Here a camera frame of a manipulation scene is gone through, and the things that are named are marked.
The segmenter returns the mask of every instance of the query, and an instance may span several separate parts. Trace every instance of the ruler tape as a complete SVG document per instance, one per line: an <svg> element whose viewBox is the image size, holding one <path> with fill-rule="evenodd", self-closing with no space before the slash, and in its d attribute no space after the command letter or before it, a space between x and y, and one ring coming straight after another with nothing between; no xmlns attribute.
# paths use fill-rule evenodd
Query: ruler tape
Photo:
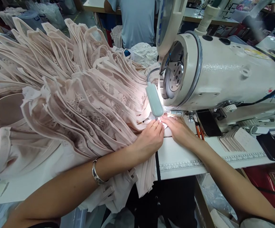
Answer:
<svg viewBox="0 0 275 228"><path fill-rule="evenodd" d="M251 160L261 159L263 157L266 157L266 154L264 151L255 152L255 153L244 153L239 155L222 156L222 158L227 163L251 161ZM194 168L201 168L201 167L205 167L205 166L203 162L199 159L170 162L170 163L160 163L160 172L165 173L165 172L194 169Z"/></svg>

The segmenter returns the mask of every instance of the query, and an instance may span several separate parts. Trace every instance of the light blue shirt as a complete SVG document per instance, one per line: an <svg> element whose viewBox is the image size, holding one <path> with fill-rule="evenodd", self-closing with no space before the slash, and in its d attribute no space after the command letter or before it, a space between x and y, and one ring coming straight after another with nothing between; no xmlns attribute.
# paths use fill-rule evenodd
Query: light blue shirt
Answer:
<svg viewBox="0 0 275 228"><path fill-rule="evenodd" d="M159 0L108 0L113 11L119 6L122 12L122 39L125 48L137 43L154 42L154 14L158 13Z"/></svg>

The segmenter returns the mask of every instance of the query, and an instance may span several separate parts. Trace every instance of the industrial sewing machine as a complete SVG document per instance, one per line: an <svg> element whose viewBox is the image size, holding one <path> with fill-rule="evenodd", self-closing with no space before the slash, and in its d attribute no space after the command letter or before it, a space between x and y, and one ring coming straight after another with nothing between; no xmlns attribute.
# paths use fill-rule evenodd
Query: industrial sewing machine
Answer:
<svg viewBox="0 0 275 228"><path fill-rule="evenodd" d="M186 3L170 0L160 6L157 50L164 111L210 109L220 127L274 126L261 120L275 119L275 61L251 46L206 35L219 7L207 6L195 32L177 35Z"/></svg>

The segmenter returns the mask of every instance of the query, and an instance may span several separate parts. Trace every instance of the clothing pile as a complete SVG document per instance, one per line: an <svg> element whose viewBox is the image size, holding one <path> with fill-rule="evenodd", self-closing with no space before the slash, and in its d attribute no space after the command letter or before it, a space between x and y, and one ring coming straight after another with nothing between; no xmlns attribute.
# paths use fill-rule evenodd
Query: clothing pile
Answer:
<svg viewBox="0 0 275 228"><path fill-rule="evenodd" d="M60 145L52 175L132 144L150 121L141 66L115 52L102 31L66 19L70 38L14 17L17 42L0 35L0 178L41 164ZM111 178L81 205L119 212L136 182L139 197L155 180L155 157Z"/></svg>

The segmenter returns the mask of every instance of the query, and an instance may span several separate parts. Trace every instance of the bracelet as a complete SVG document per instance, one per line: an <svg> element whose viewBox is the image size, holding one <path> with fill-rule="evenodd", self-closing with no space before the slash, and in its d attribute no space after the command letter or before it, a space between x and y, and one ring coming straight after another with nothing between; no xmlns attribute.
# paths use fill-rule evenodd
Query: bracelet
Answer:
<svg viewBox="0 0 275 228"><path fill-rule="evenodd" d="M101 184L104 184L106 183L106 181L103 181L102 179L99 178L99 176L97 175L96 171L95 171L95 163L97 162L97 159L95 159L93 162L92 162L92 175L93 175L93 178L95 180L95 182L98 184L98 185L101 185Z"/></svg>

